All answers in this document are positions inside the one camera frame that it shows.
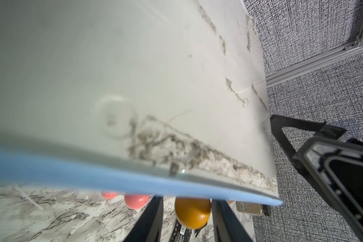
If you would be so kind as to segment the white blue drawer cabinet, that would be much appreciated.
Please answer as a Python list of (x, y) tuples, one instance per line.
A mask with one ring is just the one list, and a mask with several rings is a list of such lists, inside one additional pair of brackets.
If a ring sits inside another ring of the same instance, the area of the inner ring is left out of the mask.
[(243, 1), (0, 1), (0, 185), (278, 206)]

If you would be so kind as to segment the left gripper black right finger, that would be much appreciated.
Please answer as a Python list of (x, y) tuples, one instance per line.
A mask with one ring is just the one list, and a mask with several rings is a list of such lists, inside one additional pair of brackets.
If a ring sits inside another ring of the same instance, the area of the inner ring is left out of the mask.
[(212, 200), (213, 229), (216, 242), (252, 242), (225, 200)]

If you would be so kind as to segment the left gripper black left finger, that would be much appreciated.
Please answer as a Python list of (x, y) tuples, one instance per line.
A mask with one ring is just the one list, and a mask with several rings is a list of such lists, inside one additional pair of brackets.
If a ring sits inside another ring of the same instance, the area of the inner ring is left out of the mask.
[(163, 223), (163, 197), (152, 198), (123, 242), (160, 242)]

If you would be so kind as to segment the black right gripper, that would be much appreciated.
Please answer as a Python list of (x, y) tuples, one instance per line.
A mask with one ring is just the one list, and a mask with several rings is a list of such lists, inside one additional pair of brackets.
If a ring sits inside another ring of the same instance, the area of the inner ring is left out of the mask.
[(363, 242), (363, 145), (336, 141), (347, 129), (327, 122), (272, 115), (270, 123), (273, 137), (295, 170)]

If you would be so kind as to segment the orange drawer knob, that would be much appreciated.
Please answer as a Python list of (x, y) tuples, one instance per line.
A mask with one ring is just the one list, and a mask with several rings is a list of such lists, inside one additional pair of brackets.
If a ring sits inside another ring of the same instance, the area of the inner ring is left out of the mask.
[(177, 197), (174, 207), (176, 218), (181, 225), (188, 229), (200, 229), (209, 220), (211, 200)]

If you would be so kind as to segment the black cookie packet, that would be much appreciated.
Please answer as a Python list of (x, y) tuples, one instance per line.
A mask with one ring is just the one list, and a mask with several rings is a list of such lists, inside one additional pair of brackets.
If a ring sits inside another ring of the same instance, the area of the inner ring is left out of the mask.
[(192, 242), (207, 226), (207, 223), (199, 229), (188, 229), (176, 220), (169, 242)]

